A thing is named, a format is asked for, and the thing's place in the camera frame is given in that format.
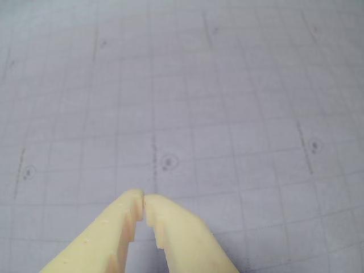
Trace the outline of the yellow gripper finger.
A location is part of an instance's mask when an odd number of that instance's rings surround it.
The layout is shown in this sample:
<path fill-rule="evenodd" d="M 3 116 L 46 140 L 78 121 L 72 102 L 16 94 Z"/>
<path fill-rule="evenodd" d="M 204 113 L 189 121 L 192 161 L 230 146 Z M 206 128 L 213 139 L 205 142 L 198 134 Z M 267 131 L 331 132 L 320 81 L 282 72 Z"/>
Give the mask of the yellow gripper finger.
<path fill-rule="evenodd" d="M 144 193 L 126 191 L 41 272 L 125 272 L 129 243 L 143 219 Z"/>
<path fill-rule="evenodd" d="M 161 195 L 145 195 L 144 211 L 169 272 L 238 272 L 197 215 Z"/>

